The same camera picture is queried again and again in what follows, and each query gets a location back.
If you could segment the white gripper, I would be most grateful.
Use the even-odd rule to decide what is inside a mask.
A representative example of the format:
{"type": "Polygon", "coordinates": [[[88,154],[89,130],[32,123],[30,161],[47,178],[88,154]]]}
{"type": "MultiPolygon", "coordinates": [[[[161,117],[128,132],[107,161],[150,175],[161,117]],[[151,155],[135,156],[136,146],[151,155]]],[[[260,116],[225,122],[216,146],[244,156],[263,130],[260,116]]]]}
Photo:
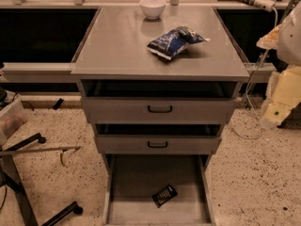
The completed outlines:
{"type": "MultiPolygon", "coordinates": [[[[278,48],[280,24],[259,38],[256,45],[265,50],[278,48]]],[[[282,73],[272,72],[261,106],[260,125],[272,129],[281,125],[301,103],[301,67],[289,65],[282,73]]]]}

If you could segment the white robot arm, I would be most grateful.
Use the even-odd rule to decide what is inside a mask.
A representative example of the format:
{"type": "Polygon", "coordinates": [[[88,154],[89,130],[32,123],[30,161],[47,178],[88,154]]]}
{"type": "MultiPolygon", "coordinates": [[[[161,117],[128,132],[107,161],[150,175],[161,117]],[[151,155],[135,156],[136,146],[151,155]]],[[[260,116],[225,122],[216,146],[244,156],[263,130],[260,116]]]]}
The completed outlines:
{"type": "Polygon", "coordinates": [[[283,22],[257,41],[262,49],[274,49],[288,64],[270,77],[267,99],[262,105],[260,125],[271,129],[281,125],[301,103],[301,2],[283,22]]]}

